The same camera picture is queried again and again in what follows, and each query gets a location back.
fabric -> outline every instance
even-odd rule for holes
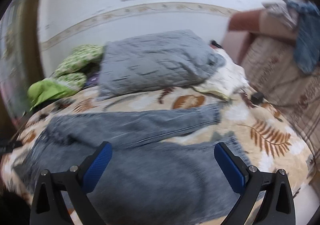
[[[286,3],[300,15],[299,33],[293,58],[302,72],[310,74],[320,57],[320,11],[311,2],[286,1]]]
[[[155,142],[219,121],[219,109],[212,104],[55,117],[15,170],[24,184],[34,185],[42,169],[60,172],[80,165],[108,137],[113,157],[89,194],[106,223],[203,222],[228,214],[238,198],[215,161],[217,142],[189,146]],[[235,136],[223,141],[250,164]]]
[[[259,36],[242,63],[250,85],[278,105],[308,144],[320,167],[320,67],[305,76],[293,58],[294,47]]]
[[[93,75],[96,75],[100,71],[100,64],[101,64],[102,58],[100,61],[92,62],[84,66],[79,70],[79,72],[84,73],[86,77],[89,79]]]
[[[249,32],[259,32],[259,17],[262,10],[237,12],[232,15],[229,21],[228,30],[246,30]]]
[[[84,88],[94,87],[98,85],[100,72],[93,73],[90,77],[88,77],[87,82],[84,84]]]
[[[105,50],[100,99],[201,83],[225,63],[190,30],[110,42]]]
[[[222,103],[219,124],[204,127],[183,136],[168,138],[164,142],[194,145],[236,136],[250,162],[260,171],[275,172],[277,169],[284,168],[288,173],[292,193],[295,194],[300,187],[308,184],[314,175],[311,151],[279,111],[267,102],[262,106],[250,104],[248,98],[254,92],[252,88],[246,88],[232,94],[228,103]],[[56,101],[30,118],[18,137],[23,142],[23,147],[15,149],[11,154],[4,155],[1,160],[0,175],[9,191],[16,192],[28,203],[31,203],[32,193],[26,189],[13,167],[24,161],[37,138],[53,117],[79,113],[186,109],[220,101],[210,94],[201,94],[192,88],[180,87],[128,94],[104,101],[96,100],[98,93],[98,87],[82,90],[70,98]],[[273,142],[270,143],[272,139],[275,139],[274,136],[268,136],[268,133],[262,136],[257,133],[264,125],[265,129],[270,128],[271,131],[280,132],[281,137],[285,139],[281,139],[276,145],[272,144]],[[261,205],[261,202],[262,200],[256,202],[254,210]],[[72,209],[69,211],[72,213],[71,217],[74,223],[81,225],[76,212]],[[220,225],[224,218],[225,216],[222,216],[203,224]],[[252,215],[249,217],[249,224],[253,222],[253,218]]]
[[[259,17],[260,31],[256,34],[273,37],[280,41],[294,45],[298,35],[298,28],[288,29],[278,18],[263,10]]]
[[[276,17],[288,29],[294,30],[298,25],[299,14],[295,9],[288,8],[286,4],[262,3],[269,15]]]
[[[244,69],[233,63],[223,49],[213,49],[213,51],[224,57],[225,65],[202,84],[193,86],[193,88],[200,93],[212,93],[228,101],[235,91],[247,87],[248,81],[245,78]]]
[[[31,109],[46,100],[55,100],[77,93],[84,85],[86,76],[71,73],[58,78],[45,78],[32,84],[28,89]]]
[[[62,61],[53,73],[53,77],[57,78],[65,74],[77,72],[91,62],[101,60],[103,55],[103,47],[98,45],[81,45],[72,50],[70,56]]]

pillow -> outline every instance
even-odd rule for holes
[[[230,95],[240,88],[248,86],[248,81],[245,78],[244,69],[233,63],[230,56],[223,49],[212,49],[222,55],[226,64],[219,68],[217,72],[204,83],[193,86],[200,93],[212,93],[219,96],[225,101],[228,101]]]
[[[97,45],[81,45],[72,50],[70,56],[62,61],[53,73],[54,77],[60,77],[64,74],[73,73],[83,68],[90,62],[96,62],[103,55],[103,47]]]
[[[108,43],[99,75],[100,100],[203,82],[225,63],[191,30]]]
[[[72,90],[80,91],[87,81],[87,77],[83,73],[70,73],[62,75],[58,78],[53,78],[53,80],[67,86]]]

jeans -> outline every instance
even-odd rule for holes
[[[217,142],[157,142],[219,121],[216,105],[55,117],[15,171],[33,191],[41,170],[66,171],[109,141],[112,159],[87,194],[107,224],[194,225],[227,215],[239,197],[215,161]],[[222,141],[250,164],[235,136]]]

green floral pillow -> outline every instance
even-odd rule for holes
[[[87,81],[87,77],[83,73],[70,73],[54,78],[59,84],[67,86],[74,91],[80,91]]]
[[[102,55],[102,46],[87,44],[75,47],[72,54],[58,66],[53,76],[57,78],[64,74],[76,72],[88,63],[99,61]]]

sofa armrest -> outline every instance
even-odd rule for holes
[[[228,31],[222,41],[222,47],[234,63],[241,65],[255,35],[249,31]]]
[[[298,34],[297,29],[289,30],[277,18],[269,15],[266,9],[233,14],[229,21],[228,31],[249,31],[290,45],[295,43]]]

